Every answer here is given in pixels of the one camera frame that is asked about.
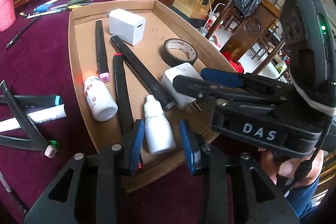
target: blue gripper pad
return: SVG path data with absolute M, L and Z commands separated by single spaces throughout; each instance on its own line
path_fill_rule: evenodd
M 201 70 L 201 77 L 204 79 L 204 81 L 209 81 L 217 85 L 224 85 L 232 89 L 243 86 L 244 82 L 239 78 L 238 73 L 208 68 Z
M 188 120 L 180 121 L 180 135 L 182 146 L 185 155 L 185 161 L 192 175 L 196 174 L 196 166 L 201 160 L 201 151 L 194 136 L 194 132 L 191 130 Z
M 139 163 L 139 156 L 142 147 L 142 141 L 145 134 L 144 122 L 141 119 L 137 119 L 133 126 L 133 131 L 136 130 L 135 140 L 131 148 L 131 157 L 130 157 L 130 170 L 134 171 Z

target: pink knitted basket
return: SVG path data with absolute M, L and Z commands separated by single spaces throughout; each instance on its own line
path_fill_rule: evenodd
M 13 0 L 0 0 L 0 31 L 7 30 L 15 19 Z

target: white charger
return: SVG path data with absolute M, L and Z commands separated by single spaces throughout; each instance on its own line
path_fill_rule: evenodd
M 143 38 L 146 19 L 123 9 L 110 12 L 110 34 L 119 36 L 132 46 Z
M 176 106 L 180 110 L 184 110 L 188 105 L 190 105 L 196 99 L 181 93 L 178 93 L 173 86 L 173 79 L 177 75 L 188 76 L 196 79 L 203 80 L 203 78 L 198 74 L 198 72 L 193 68 L 190 63 L 183 63 L 176 67 L 170 68 L 165 71 L 162 77 L 161 85 L 162 87 L 174 98 Z

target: human hand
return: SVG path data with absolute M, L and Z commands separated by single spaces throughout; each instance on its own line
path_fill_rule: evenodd
M 312 154 L 305 158 L 301 159 L 289 159 L 284 161 L 283 163 L 277 163 L 273 159 L 272 151 L 270 150 L 261 150 L 261 160 L 260 165 L 266 174 L 271 178 L 274 184 L 277 184 L 277 174 L 286 177 L 286 178 L 294 178 L 294 173 L 296 169 L 299 167 L 299 164 L 304 161 L 310 159 Z M 320 150 L 313 161 L 311 170 L 307 177 L 302 181 L 295 184 L 295 187 L 307 186 L 312 184 L 319 174 L 321 173 L 323 165 L 323 151 Z

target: purple tablecloth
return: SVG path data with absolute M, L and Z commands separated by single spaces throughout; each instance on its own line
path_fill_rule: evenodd
M 7 43 L 32 19 L 19 15 L 49 0 L 31 0 L 16 9 L 16 22 L 0 33 L 0 80 L 5 80 L 13 95 L 52 95 L 63 98 L 67 118 L 38 125 L 47 140 L 58 140 L 61 153 L 48 159 L 40 152 L 0 147 L 0 170 L 31 207 L 63 165 L 77 152 L 95 153 L 78 107 L 68 53 L 69 11 L 46 15 L 32 25 L 9 50 Z M 60 0 L 60 5 L 68 0 Z M 7 105 L 0 106 L 0 121 L 13 117 Z M 26 138 L 23 130 L 5 132 Z M 23 215 L 0 184 L 0 199 L 19 223 Z
M 28 207 L 35 203 L 75 153 L 95 154 L 73 88 L 68 55 L 69 12 L 44 16 L 11 49 L 6 49 L 6 44 L 28 23 L 27 19 L 18 15 L 19 12 L 31 13 L 35 7 L 47 1 L 31 0 L 18 7 L 14 25 L 0 33 L 0 80 L 6 80 L 13 95 L 58 94 L 63 98 L 67 110 L 67 118 L 38 125 L 46 139 L 61 143 L 61 153 L 55 158 L 48 159 L 40 152 L 0 146 L 0 170 Z M 11 117 L 13 115 L 8 106 L 0 106 L 0 121 Z M 6 134 L 26 138 L 22 130 Z M 152 184 L 126 195 L 128 209 L 124 223 L 196 224 L 201 197 L 202 177 L 191 176 L 184 164 Z M 22 223 L 23 213 L 2 185 L 0 200 Z

